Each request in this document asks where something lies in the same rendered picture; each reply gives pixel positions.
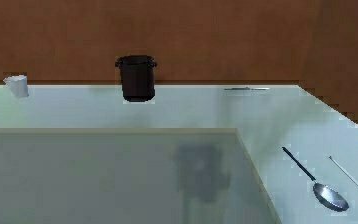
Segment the black cooking pot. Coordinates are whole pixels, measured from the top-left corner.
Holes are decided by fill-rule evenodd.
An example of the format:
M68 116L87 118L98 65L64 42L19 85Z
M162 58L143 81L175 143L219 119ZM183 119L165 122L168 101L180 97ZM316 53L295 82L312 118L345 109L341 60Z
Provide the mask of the black cooking pot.
M154 68L157 63L149 55L119 57L115 66L120 70L123 97L128 102L146 102L155 97Z

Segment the grey flat knife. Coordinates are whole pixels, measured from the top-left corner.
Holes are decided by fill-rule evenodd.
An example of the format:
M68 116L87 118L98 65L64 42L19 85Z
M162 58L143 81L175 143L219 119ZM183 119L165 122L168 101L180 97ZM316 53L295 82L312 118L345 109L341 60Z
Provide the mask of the grey flat knife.
M232 88L224 88L224 91L267 91L270 88L250 88L250 87L232 87Z

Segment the white cup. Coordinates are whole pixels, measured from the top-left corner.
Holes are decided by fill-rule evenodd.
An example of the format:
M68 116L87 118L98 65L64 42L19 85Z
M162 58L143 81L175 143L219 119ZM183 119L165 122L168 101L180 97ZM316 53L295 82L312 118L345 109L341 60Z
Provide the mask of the white cup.
M26 98L29 96L26 75L6 77L3 79L3 82L16 98Z

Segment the thin white stick utensil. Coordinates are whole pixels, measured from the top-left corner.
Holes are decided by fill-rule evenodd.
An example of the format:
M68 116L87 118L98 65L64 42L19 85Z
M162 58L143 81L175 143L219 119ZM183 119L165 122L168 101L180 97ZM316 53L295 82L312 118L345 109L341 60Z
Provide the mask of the thin white stick utensil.
M358 187L358 181L344 167L342 167L331 155L328 158Z

